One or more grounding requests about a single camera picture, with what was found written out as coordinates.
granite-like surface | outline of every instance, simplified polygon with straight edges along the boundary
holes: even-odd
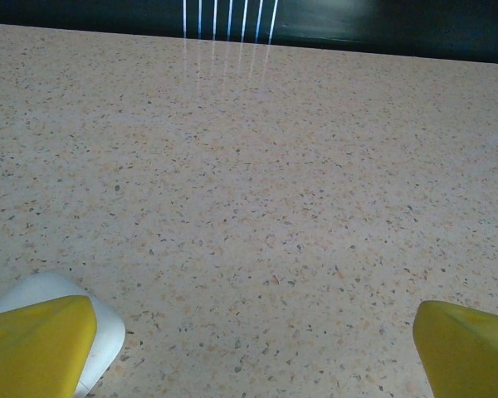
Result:
[[[0,294],[128,334],[96,397],[431,397],[424,299],[498,313],[498,65],[0,26]]]

